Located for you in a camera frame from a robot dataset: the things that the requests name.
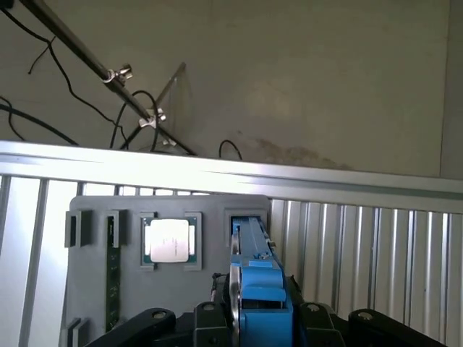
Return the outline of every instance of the screw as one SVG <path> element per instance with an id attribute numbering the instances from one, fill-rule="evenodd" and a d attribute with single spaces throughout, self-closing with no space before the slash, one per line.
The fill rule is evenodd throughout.
<path id="1" fill-rule="evenodd" d="M 203 309 L 205 311 L 213 311 L 214 310 L 214 304 L 204 304 Z"/>
<path id="2" fill-rule="evenodd" d="M 360 318 L 362 318 L 363 320 L 372 320 L 373 319 L 373 316 L 371 314 L 369 314 L 368 312 L 360 312 L 358 314 L 358 316 Z"/>
<path id="3" fill-rule="evenodd" d="M 158 311 L 158 312 L 153 313 L 153 318 L 155 320 L 160 320 L 160 319 L 164 318 L 165 316 L 166 316 L 166 313 L 162 312 L 162 311 Z"/>
<path id="4" fill-rule="evenodd" d="M 314 304 L 310 304 L 310 305 L 307 305 L 307 308 L 311 311 L 311 312 L 317 312 L 320 307 L 318 307 L 317 305 L 314 305 Z"/>

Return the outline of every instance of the metal rod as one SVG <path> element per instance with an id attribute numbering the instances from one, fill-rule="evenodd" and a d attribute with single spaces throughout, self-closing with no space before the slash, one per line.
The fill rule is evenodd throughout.
<path id="1" fill-rule="evenodd" d="M 59 19 L 59 17 L 48 7 L 43 0 L 20 0 L 21 3 L 45 25 L 57 38 L 59 38 L 80 60 L 82 60 L 95 74 L 102 80 L 109 77 L 109 71 L 105 66 L 93 55 L 93 53 L 79 40 L 79 38 Z M 171 77 L 166 87 L 162 90 L 157 102 L 160 103 L 165 97 L 169 88 L 175 79 L 185 69 L 185 63 L 181 63 L 175 74 Z M 124 87 L 118 78 L 105 83 L 105 86 L 116 93 L 128 106 L 130 106 L 141 118 L 150 119 L 150 115 L 137 99 Z M 181 143 L 161 125 L 159 132 L 163 137 L 168 137 L 175 141 L 180 147 L 191 154 L 196 154 L 193 150 Z"/>

